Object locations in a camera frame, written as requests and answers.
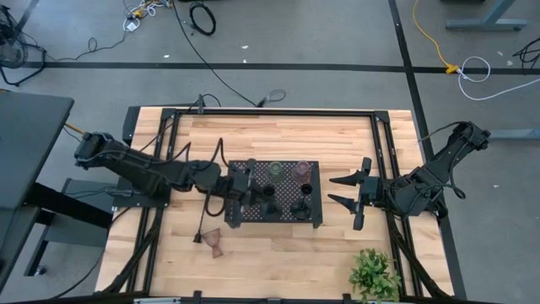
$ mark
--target potted plant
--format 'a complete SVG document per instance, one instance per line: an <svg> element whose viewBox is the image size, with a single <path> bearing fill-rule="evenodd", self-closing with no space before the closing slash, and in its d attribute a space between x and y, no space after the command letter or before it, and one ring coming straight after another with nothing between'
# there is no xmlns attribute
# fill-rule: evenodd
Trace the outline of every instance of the potted plant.
<svg viewBox="0 0 540 304"><path fill-rule="evenodd" d="M385 252L375 252L375 249L361 250L355 257L356 268L348 278L353 285L353 293L358 291L362 296L362 303L367 303L368 296L376 298L377 303L382 300L399 301L398 288L401 287L400 277L389 269Z"/></svg>

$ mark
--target wooden table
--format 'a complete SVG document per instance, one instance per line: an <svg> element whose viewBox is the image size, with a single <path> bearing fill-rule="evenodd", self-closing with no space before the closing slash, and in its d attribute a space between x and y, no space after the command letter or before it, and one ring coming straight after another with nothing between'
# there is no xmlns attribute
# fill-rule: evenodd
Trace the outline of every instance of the wooden table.
<svg viewBox="0 0 540 304"><path fill-rule="evenodd" d="M161 111L160 107L141 108L132 141L134 149L142 148L155 136ZM410 111L389 114L398 163L405 174L423 163L418 136ZM363 248L375 248L391 256L386 218L381 210L366 208L364 229L353 231L354 217L327 197L335 193L356 198L358 188L332 184L328 179L353 173L363 157L374 160L371 175L379 174L369 119L185 115L175 151L192 142L190 159L208 160L219 138L224 139L228 160L318 160L324 222L316 230L309 224L247 223L230 229L222 216L205 217L203 233L218 227L222 233L224 256L214 259L209 246L192 242L203 195L196 191L173 192L161 226L151 296L191 296L194 290L202 290L203 296L210 297L341 299L343 293L352 294L348 277L354 255ZM383 150L387 158L386 145ZM145 151L152 154L154 147ZM219 164L225 174L221 160ZM221 203L213 198L210 210L215 212ZM128 211L111 228L96 290L108 286L132 255L140 212ZM453 294L436 218L425 213L410 222L419 261L442 290ZM402 260L408 294L412 295L410 271L403 255ZM142 286L145 261L143 258L143 266L139 267L136 290Z"/></svg>

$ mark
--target perforated tray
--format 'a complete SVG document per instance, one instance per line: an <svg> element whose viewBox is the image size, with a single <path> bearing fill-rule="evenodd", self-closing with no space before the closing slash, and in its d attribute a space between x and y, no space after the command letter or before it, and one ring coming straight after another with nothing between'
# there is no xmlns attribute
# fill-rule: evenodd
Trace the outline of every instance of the perforated tray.
<svg viewBox="0 0 540 304"><path fill-rule="evenodd" d="M321 180L319 176L319 162L307 161L310 164L311 177L310 185L313 191L305 197L305 202L311 208L311 217L306 220L297 220L290 212L290 206L299 198L304 197L300 191L298 182L291 179L291 171L298 161L279 161L283 167L285 178L280 183L272 183L267 179L267 169L273 161L258 161L255 164L255 170L252 176L256 182L262 187L270 184L275 188L276 204L282 210L282 215L279 220L265 220L262 216L261 205L255 205L245 210L242 214L243 223L313 223L314 228L322 223L322 206L321 206ZM229 162L231 168L236 170L245 170L247 162L243 160L232 160ZM230 201L226 202L225 222L231 223L233 219L233 207Z"/></svg>

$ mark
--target yellow cable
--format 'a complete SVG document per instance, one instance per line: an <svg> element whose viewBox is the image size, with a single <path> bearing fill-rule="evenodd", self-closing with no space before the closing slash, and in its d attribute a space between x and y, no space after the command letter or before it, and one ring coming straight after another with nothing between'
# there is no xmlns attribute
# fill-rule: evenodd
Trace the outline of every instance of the yellow cable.
<svg viewBox="0 0 540 304"><path fill-rule="evenodd" d="M84 131L83 131L83 130L81 130L81 129L75 127L75 126L72 125L71 123L66 122L66 123L64 123L64 125L66 125L66 127L72 129L73 131L75 131L75 132L77 132L77 133L84 134Z"/></svg>
<svg viewBox="0 0 540 304"><path fill-rule="evenodd" d="M433 38L431 38L431 36L429 36L423 29L422 27L420 26L419 22L416 20L416 6L417 4L419 3L419 0L416 0L414 2L414 6L413 6L413 20L414 20L414 23L416 24L416 27L420 30L420 32L422 32L422 34L428 38L429 40L431 40L431 42L433 42L433 44L435 44L435 47L437 48L437 53L439 54L439 58L440 60L445 64L446 66L446 73L450 74L450 73L454 73L455 71L457 71L457 69L459 68L457 65L455 64L449 64L448 62L446 62L446 60L442 57L442 54L440 53L440 48L439 48L439 43L437 43L437 41Z"/></svg>

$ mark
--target concrete floor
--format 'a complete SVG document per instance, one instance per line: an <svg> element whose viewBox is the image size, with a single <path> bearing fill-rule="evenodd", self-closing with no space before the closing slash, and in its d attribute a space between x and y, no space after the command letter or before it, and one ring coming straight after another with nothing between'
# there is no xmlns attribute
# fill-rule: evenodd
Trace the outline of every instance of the concrete floor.
<svg viewBox="0 0 540 304"><path fill-rule="evenodd" d="M137 1L127 0L127 4ZM30 0L4 0L16 19ZM418 20L439 41L448 61L461 64L481 56L494 67L537 38L540 6L534 0L516 2L508 17L527 18L521 32L454 32L446 19L480 16L484 5L420 0ZM413 65L439 67L435 49L412 21L413 0L397 2ZM212 37L195 34L192 41L209 62L340 63L402 66L392 17L386 1L377 0L222 0L208 2L218 20ZM182 18L188 4L179 3ZM40 0L24 31L54 57L76 56L93 36L100 46L122 37L121 1ZM113 50L82 57L80 62L199 62L189 48L171 11L159 9L140 29ZM17 78L30 70L9 71ZM405 73L343 71L221 70L219 75L242 94L260 100L268 91L285 89L287 99L273 106L320 108L413 109ZM482 128L540 126L535 112L540 85L501 97L474 102L461 95L456 76L417 74L418 90L428 127L471 120ZM535 79L493 76L485 84L466 84L470 95L491 95ZM7 88L4 83L0 88ZM28 93L69 96L75 106L69 118L85 130L103 130L119 137L128 106L192 102L199 93L213 93L224 106L246 106L207 70L49 68L18 89ZM435 150L447 133L433 138ZM58 139L39 181L60 189L67 177L114 182L105 170L83 171L73 166L76 142L66 134ZM451 225L467 297L477 301L528 303L540 297L540 196L537 180L537 142L493 142L484 152L469 155L456 169L456 183L467 201L446 194ZM23 278L22 271L38 236L27 242L0 301L53 296L76 282L99 257L100 249L53 245L43 264L50 273ZM93 291L94 272L70 295Z"/></svg>

